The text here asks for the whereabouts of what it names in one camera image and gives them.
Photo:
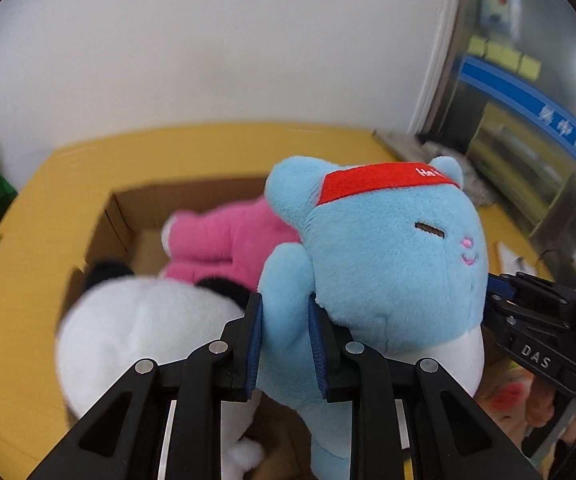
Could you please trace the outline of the yellow sticky notes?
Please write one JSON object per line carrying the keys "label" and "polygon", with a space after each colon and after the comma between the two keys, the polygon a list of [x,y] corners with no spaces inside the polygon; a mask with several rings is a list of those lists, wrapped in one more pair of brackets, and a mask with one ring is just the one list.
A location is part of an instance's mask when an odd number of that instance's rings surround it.
{"label": "yellow sticky notes", "polygon": [[542,63],[536,58],[478,35],[469,38],[467,53],[530,81],[537,81],[541,75]]}

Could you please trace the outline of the pink plush toy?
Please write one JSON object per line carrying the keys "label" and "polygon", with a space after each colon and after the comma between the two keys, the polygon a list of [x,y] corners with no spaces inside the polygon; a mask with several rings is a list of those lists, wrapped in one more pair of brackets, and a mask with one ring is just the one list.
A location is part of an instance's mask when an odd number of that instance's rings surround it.
{"label": "pink plush toy", "polygon": [[274,248],[298,240],[297,231],[276,216],[262,196],[207,212],[179,210],[161,232],[170,262],[160,275],[192,284],[226,278],[256,290]]}

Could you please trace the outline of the white paper sheet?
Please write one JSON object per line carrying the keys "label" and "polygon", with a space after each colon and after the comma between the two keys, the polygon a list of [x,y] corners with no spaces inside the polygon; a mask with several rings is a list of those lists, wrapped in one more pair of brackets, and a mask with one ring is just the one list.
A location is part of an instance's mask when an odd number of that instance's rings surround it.
{"label": "white paper sheet", "polygon": [[531,266],[523,256],[513,252],[503,242],[496,243],[496,253],[501,274],[516,275],[517,273],[524,273],[533,276],[538,275],[534,266]]}

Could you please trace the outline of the white panda plush toy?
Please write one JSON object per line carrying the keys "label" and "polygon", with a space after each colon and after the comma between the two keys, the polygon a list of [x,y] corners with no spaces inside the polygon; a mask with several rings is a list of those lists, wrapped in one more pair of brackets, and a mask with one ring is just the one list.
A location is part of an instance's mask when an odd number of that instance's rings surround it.
{"label": "white panda plush toy", "polygon": [[168,364],[221,337],[251,290],[210,275],[187,283],[138,275],[118,260],[94,263],[60,321],[56,374],[64,402],[82,417],[141,359]]}

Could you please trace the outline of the wooden shelf behind glass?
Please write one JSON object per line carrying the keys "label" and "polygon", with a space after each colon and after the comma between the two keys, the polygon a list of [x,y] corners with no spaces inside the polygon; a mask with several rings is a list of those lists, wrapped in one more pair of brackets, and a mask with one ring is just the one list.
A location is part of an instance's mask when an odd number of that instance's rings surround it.
{"label": "wooden shelf behind glass", "polygon": [[560,146],[493,103],[482,110],[466,155],[529,236],[536,233],[573,175],[572,161]]}

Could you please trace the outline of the blue bear plush toy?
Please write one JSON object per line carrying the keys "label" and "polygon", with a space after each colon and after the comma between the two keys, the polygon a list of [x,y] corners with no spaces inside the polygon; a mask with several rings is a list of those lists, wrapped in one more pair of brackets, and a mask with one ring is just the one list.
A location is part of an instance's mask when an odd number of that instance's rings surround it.
{"label": "blue bear plush toy", "polygon": [[264,195],[299,240],[278,245],[264,263],[256,384],[310,430],[314,476],[345,479],[351,407],[320,393],[309,303],[387,358],[436,359],[475,393],[486,238],[460,184],[424,162],[341,167],[292,156],[272,169]]}

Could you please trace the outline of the grey cloth bag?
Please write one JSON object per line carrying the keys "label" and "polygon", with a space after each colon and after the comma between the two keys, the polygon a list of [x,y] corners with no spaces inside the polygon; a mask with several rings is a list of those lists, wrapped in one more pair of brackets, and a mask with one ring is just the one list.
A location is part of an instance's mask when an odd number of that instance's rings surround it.
{"label": "grey cloth bag", "polygon": [[375,140],[401,162],[425,162],[441,174],[460,184],[463,192],[476,207],[495,203],[493,193],[478,176],[466,156],[447,148],[422,134],[404,134],[375,130]]}

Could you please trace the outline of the brown cardboard box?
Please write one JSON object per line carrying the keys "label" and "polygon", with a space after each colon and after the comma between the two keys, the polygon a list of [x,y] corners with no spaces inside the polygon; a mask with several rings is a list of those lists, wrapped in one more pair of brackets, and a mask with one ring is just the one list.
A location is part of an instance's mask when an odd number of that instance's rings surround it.
{"label": "brown cardboard box", "polygon": [[168,259],[163,223],[177,209],[207,211],[261,195],[264,180],[169,182],[105,190],[30,183],[0,224],[0,478],[23,479],[70,426],[57,385],[54,338],[103,258],[156,275]]}

